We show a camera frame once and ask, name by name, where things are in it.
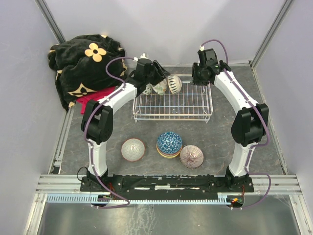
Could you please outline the red patterned bowl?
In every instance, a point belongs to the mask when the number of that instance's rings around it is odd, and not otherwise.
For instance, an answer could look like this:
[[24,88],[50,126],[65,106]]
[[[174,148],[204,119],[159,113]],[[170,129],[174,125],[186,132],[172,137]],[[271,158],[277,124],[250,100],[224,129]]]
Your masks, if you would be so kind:
[[147,84],[146,89],[142,92],[144,95],[149,95],[151,94],[153,90],[153,86],[151,84]]

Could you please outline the white wire dish rack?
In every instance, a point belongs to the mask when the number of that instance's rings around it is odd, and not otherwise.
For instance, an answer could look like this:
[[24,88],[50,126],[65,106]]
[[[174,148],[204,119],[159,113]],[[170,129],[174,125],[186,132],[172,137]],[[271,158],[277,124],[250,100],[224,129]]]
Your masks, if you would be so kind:
[[204,121],[213,114],[211,87],[191,84],[190,74],[178,74],[182,88],[177,94],[169,90],[165,95],[151,92],[133,101],[133,117],[138,120]]

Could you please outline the blue triangle patterned bowl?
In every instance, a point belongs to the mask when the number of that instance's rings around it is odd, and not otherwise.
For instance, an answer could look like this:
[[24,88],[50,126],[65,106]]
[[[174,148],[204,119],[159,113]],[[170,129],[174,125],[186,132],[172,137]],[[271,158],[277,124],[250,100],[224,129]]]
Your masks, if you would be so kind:
[[156,144],[163,153],[174,154],[182,147],[182,138],[175,132],[165,132],[158,137]]

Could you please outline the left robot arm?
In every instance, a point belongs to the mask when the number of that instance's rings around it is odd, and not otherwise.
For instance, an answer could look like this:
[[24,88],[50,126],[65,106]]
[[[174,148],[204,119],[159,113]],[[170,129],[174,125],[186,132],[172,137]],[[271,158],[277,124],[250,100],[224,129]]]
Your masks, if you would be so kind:
[[100,101],[88,102],[81,129],[84,132],[85,141],[89,147],[89,167],[87,176],[91,185],[98,191],[103,191],[108,186],[106,163],[106,145],[113,131],[113,116],[121,107],[129,101],[140,96],[148,84],[156,86],[170,75],[157,60],[147,58],[130,58],[137,62],[133,76],[123,80],[109,72],[109,66],[127,57],[117,57],[109,61],[105,67],[107,75],[121,82],[121,86],[108,97]]

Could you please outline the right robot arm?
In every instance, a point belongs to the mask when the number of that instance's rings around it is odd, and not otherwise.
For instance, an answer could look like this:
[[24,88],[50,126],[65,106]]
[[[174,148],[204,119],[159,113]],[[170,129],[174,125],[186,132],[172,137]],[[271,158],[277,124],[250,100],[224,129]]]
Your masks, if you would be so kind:
[[259,104],[239,84],[229,65],[218,60],[213,49],[200,47],[199,60],[192,66],[193,84],[213,84],[226,97],[236,116],[231,126],[235,141],[232,161],[226,169],[224,185],[229,191],[238,190],[248,179],[251,156],[268,131],[269,108]]

